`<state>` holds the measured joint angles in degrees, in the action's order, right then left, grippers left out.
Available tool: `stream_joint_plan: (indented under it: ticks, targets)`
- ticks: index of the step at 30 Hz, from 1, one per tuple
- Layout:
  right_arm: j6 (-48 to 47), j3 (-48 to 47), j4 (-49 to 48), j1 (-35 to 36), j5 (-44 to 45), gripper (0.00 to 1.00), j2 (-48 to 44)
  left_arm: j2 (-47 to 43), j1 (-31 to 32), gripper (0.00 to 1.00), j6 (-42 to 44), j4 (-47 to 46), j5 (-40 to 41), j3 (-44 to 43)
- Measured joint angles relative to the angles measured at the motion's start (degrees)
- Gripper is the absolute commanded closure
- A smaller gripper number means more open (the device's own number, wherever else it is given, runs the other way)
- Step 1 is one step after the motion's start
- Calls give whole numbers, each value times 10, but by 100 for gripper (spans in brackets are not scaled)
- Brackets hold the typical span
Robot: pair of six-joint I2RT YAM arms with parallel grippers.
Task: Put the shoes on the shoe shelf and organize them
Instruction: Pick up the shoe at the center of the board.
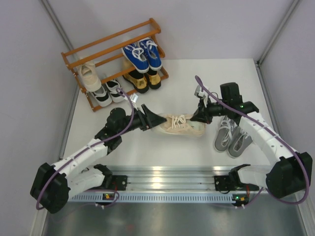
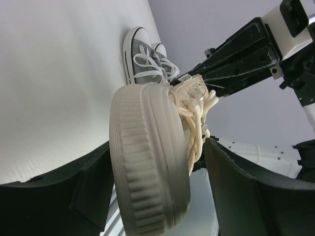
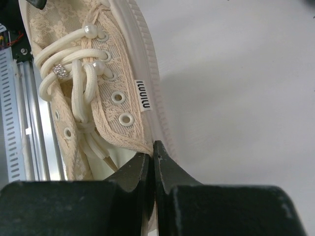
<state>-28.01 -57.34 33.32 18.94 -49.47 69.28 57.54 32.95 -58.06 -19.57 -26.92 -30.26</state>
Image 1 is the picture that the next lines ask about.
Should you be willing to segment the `beige sneaker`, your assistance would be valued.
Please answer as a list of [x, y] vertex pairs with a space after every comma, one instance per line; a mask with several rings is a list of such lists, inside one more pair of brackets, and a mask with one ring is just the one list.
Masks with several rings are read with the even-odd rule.
[[100, 89], [101, 80], [98, 77], [93, 61], [88, 61], [82, 65], [77, 66], [77, 71], [87, 91], [95, 92]]
[[160, 114], [166, 118], [166, 122], [154, 127], [153, 132], [165, 135], [179, 135], [189, 137], [200, 137], [205, 133], [206, 124], [191, 121], [192, 114]]

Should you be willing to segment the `grey canvas sneaker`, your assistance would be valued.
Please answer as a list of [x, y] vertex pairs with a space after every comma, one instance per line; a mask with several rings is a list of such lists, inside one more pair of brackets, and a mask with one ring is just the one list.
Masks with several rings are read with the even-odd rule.
[[237, 124], [227, 116], [225, 116], [219, 125], [214, 147], [218, 152], [227, 150], [232, 138], [237, 130]]
[[246, 131], [239, 130], [229, 145], [227, 152], [232, 158], [238, 158], [251, 143], [251, 136]]

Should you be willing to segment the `gold loafer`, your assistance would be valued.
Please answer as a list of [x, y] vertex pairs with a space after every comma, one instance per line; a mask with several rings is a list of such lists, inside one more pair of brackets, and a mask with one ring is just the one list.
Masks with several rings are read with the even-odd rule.
[[151, 89], [159, 89], [161, 87], [161, 78], [157, 71], [149, 69], [149, 71], [145, 73], [145, 77]]
[[149, 84], [143, 73], [136, 69], [123, 75], [123, 78], [132, 84], [134, 89], [139, 93], [146, 93], [149, 90]]

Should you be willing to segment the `black white sneaker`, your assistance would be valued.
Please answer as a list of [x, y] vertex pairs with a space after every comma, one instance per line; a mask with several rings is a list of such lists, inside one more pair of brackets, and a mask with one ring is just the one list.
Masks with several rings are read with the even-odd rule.
[[110, 105], [113, 101], [104, 86], [101, 86], [98, 90], [94, 92], [90, 92], [90, 94], [101, 107], [106, 107]]
[[117, 88], [121, 89], [121, 84], [117, 79], [113, 79], [111, 81], [108, 81], [105, 83], [105, 86], [107, 90], [109, 91], [109, 94], [115, 103], [122, 102], [124, 100], [124, 97], [119, 94], [117, 91]]

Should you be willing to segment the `blue canvas sneaker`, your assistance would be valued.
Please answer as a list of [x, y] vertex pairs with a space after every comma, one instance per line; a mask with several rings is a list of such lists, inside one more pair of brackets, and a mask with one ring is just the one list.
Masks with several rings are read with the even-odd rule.
[[144, 55], [144, 50], [136, 43], [131, 43], [122, 47], [122, 53], [139, 73], [146, 73], [149, 71], [149, 62]]
[[150, 69], [159, 71], [162, 68], [162, 62], [158, 52], [158, 45], [150, 37], [139, 40], [138, 44], [144, 50]]

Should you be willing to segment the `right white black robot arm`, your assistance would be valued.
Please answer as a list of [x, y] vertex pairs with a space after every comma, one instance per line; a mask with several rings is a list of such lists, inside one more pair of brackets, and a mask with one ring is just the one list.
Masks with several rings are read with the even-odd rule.
[[313, 159], [288, 145], [264, 120], [259, 109], [250, 101], [244, 102], [237, 83], [220, 86], [221, 98], [212, 95], [198, 83], [195, 96], [200, 99], [192, 116], [193, 121], [210, 124], [213, 117], [221, 117], [215, 149], [239, 157], [246, 148], [255, 144], [269, 161], [267, 166], [242, 164], [229, 172], [230, 184], [240, 190], [247, 184], [265, 188], [281, 199], [304, 191], [309, 193]]

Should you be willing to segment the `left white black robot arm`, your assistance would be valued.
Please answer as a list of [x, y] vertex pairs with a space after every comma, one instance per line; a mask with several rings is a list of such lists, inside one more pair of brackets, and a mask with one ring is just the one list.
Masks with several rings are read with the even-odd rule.
[[129, 116], [122, 108], [113, 109], [105, 126], [85, 146], [52, 165], [42, 164], [30, 191], [36, 199], [36, 209], [54, 214], [77, 194], [94, 187], [108, 189], [112, 185], [112, 172], [95, 162], [114, 151], [121, 144], [124, 133], [135, 129], [146, 131], [167, 121], [146, 105], [141, 107], [133, 108]]

